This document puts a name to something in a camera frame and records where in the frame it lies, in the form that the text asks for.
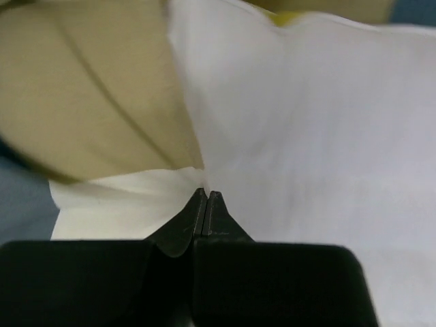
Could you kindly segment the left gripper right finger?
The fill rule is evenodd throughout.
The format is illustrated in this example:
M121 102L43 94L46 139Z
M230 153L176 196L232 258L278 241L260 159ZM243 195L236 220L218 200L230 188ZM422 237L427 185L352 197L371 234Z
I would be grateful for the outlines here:
M363 269L345 247L254 241L209 195L194 234L196 326L376 326Z

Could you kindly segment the white pillow yellow edge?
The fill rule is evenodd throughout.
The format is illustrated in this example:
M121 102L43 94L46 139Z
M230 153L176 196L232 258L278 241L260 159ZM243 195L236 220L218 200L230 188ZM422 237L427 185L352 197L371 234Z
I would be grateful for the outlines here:
M435 29L171 1L206 183L255 239L351 249L382 326L435 325Z

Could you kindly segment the blue beige checked pillowcase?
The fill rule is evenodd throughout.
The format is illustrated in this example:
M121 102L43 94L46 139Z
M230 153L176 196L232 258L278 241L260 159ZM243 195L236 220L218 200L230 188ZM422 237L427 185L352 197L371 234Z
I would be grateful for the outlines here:
M51 179L55 239L142 238L209 188L170 2L39 1L1 15L1 137Z

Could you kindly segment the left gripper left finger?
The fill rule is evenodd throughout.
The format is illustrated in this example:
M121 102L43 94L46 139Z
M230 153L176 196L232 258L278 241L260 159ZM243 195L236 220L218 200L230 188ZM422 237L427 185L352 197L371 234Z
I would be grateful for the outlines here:
M2 326L168 326L192 287L202 189L143 240L14 241L1 248Z

